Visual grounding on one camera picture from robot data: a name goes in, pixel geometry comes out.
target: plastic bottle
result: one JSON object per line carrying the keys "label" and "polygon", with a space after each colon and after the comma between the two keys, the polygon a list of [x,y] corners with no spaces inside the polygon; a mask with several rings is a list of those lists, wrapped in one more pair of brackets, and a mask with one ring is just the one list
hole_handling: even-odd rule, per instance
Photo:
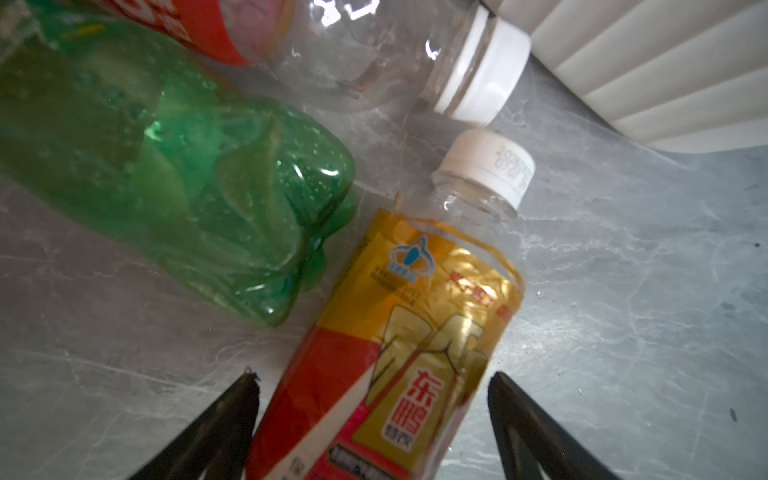
{"label": "plastic bottle", "polygon": [[234,65],[266,60],[305,101],[362,111],[398,98],[486,125],[531,51],[477,0],[101,0]]}
{"label": "plastic bottle", "polygon": [[507,243],[534,170],[467,131],[429,198],[378,212],[277,386],[248,480],[433,478],[523,300],[515,255],[489,243]]}
{"label": "plastic bottle", "polygon": [[88,5],[2,0],[0,25],[0,174],[218,305],[285,319],[354,214],[347,149]]}

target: bottle cap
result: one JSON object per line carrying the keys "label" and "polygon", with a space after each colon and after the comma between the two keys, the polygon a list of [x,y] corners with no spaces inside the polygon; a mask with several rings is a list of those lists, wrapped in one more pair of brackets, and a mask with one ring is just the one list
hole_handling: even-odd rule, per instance
{"label": "bottle cap", "polygon": [[435,112],[480,127],[491,123],[515,89],[530,54],[527,33],[479,5]]}
{"label": "bottle cap", "polygon": [[517,210],[536,171],[531,154],[507,137],[482,128],[459,135],[437,172],[474,181]]}

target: ribbed white container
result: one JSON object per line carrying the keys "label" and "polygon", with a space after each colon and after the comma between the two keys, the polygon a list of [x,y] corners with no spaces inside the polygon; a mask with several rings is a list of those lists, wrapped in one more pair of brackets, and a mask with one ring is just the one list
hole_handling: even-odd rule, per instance
{"label": "ribbed white container", "polygon": [[768,0],[486,0],[603,119],[666,151],[768,144]]}

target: marble countertop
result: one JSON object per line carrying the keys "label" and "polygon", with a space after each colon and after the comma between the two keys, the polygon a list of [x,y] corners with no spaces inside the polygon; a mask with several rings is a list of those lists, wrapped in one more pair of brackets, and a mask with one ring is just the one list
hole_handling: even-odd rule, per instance
{"label": "marble countertop", "polygon": [[[458,133],[304,108],[356,155],[361,207],[329,242],[323,285],[274,330],[0,179],[0,476],[125,478],[246,367],[268,400],[375,209],[429,188]],[[490,128],[538,169],[508,239],[528,295],[486,377],[509,374],[626,480],[768,478],[768,148],[633,144],[536,62]],[[440,480],[502,477],[486,386]]]}

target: bottle neck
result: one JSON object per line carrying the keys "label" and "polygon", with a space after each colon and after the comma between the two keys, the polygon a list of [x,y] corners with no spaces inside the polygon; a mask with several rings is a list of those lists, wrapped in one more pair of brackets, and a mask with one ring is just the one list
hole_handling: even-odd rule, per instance
{"label": "bottle neck", "polygon": [[488,9],[475,1],[440,55],[419,97],[438,114],[451,116],[464,97],[493,33]]}
{"label": "bottle neck", "polygon": [[482,185],[436,172],[429,214],[469,235],[509,223],[517,212],[506,200]]}

